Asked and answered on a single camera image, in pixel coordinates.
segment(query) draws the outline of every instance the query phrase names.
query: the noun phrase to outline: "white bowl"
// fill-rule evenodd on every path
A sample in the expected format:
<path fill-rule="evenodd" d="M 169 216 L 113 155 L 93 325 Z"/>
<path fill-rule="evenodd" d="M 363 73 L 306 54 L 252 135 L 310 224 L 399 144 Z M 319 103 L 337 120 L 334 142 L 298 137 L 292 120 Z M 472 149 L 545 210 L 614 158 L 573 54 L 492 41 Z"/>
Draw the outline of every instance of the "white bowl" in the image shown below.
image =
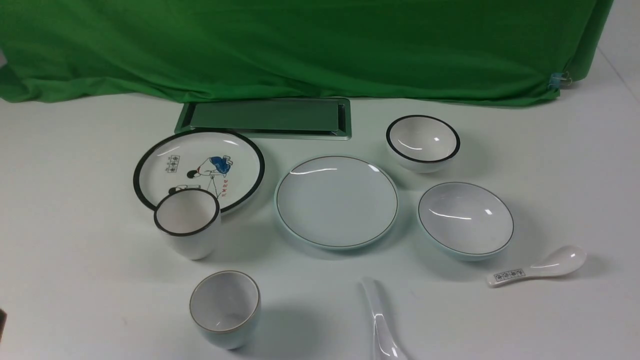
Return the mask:
<path fill-rule="evenodd" d="M 200 334 L 225 349 L 244 345 L 260 317 L 260 290 L 255 281 L 238 271 L 221 271 L 196 286 L 189 312 Z"/>
<path fill-rule="evenodd" d="M 398 212 L 391 178 L 349 156 L 323 156 L 294 167 L 276 188 L 275 204 L 287 230 L 327 250 L 373 243 L 391 228 Z"/>
<path fill-rule="evenodd" d="M 424 193 L 418 221 L 444 252 L 465 261 L 490 258 L 513 235 L 513 217 L 492 192 L 467 183 L 444 183 Z"/>
<path fill-rule="evenodd" d="M 446 122 L 425 115 L 409 115 L 387 128 L 391 155 L 415 172 L 434 172 L 445 167 L 460 150 L 460 137 Z"/>

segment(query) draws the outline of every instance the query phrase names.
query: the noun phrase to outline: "white spoon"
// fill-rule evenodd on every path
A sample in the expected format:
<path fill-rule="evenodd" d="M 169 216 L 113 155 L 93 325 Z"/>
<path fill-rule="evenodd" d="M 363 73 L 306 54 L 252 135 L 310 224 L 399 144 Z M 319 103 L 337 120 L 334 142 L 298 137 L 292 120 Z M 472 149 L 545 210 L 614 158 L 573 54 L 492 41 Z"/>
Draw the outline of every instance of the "white spoon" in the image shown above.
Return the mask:
<path fill-rule="evenodd" d="M 585 260 L 587 260 L 586 251 L 575 245 L 567 245 L 528 268 L 517 268 L 489 275 L 486 282 L 495 288 L 519 280 L 562 276 L 578 270 Z"/>
<path fill-rule="evenodd" d="M 373 316 L 373 360 L 398 359 L 408 360 L 408 357 L 396 345 L 389 326 L 382 311 L 382 299 L 378 293 L 376 283 L 370 277 L 363 277 L 360 281 L 369 301 Z"/>

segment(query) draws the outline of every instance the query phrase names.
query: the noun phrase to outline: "blue clothing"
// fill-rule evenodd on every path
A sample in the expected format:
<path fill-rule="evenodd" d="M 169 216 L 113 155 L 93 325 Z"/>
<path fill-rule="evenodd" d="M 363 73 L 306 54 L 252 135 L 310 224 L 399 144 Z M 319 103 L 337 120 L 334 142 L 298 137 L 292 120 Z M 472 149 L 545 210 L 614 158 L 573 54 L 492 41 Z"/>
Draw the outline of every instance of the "blue clothing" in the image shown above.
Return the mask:
<path fill-rule="evenodd" d="M 219 156 L 214 156 L 213 158 L 209 158 L 209 161 L 216 167 L 216 170 L 221 174 L 226 174 L 231 169 L 231 164 L 227 162 L 227 159 L 221 158 Z"/>

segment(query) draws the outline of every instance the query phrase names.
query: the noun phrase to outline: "spoon handle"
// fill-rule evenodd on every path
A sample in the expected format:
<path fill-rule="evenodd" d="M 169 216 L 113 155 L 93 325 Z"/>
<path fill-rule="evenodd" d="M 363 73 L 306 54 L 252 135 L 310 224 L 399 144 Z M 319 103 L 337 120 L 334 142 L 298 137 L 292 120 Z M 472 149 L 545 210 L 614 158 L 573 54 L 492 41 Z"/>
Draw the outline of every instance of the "spoon handle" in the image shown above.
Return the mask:
<path fill-rule="evenodd" d="M 527 275 L 525 270 L 522 268 L 514 269 L 489 275 L 486 277 L 486 283 L 492 288 L 497 288 L 498 286 L 509 284 L 510 282 L 526 279 L 529 276 L 530 275 Z"/>
<path fill-rule="evenodd" d="M 370 277 L 363 277 L 360 281 L 364 292 L 367 295 L 369 301 L 369 307 L 371 308 L 371 315 L 373 317 L 374 329 L 378 337 L 378 343 L 380 348 L 384 350 L 391 350 L 397 348 L 387 321 L 385 319 L 384 311 L 382 310 L 382 300 L 380 299 L 380 293 L 376 283 Z"/>

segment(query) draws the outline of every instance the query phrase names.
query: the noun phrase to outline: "cartoon figure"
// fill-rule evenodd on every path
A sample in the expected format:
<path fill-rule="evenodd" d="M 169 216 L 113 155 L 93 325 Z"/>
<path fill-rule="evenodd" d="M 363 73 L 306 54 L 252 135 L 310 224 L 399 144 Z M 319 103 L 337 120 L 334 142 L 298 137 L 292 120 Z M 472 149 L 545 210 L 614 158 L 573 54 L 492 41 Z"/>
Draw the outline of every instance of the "cartoon figure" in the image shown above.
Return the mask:
<path fill-rule="evenodd" d="M 214 156 L 212 158 L 207 158 L 196 170 L 190 170 L 187 172 L 187 177 L 189 179 L 194 179 L 200 176 L 209 177 L 209 185 L 207 186 L 207 191 L 210 191 L 209 188 L 213 185 L 213 194 L 216 197 L 224 197 L 226 196 L 226 187 L 227 180 L 224 180 L 222 183 L 216 185 L 216 177 L 227 177 L 229 170 L 231 170 L 231 166 L 234 164 L 231 161 L 231 157 L 228 155 L 224 155 L 222 157 Z"/>
<path fill-rule="evenodd" d="M 173 188 L 169 189 L 169 195 L 172 195 L 184 189 L 199 189 L 199 188 L 201 188 L 200 185 L 176 185 Z"/>
<path fill-rule="evenodd" d="M 224 155 L 223 157 L 214 156 L 212 158 L 206 159 L 202 165 L 200 165 L 196 170 L 191 170 L 187 173 L 187 177 L 193 179 L 194 177 L 198 177 L 201 175 L 205 176 L 216 176 L 222 175 L 223 177 L 227 177 L 227 173 L 231 170 L 231 165 L 233 165 L 233 161 L 231 161 L 231 157 Z"/>

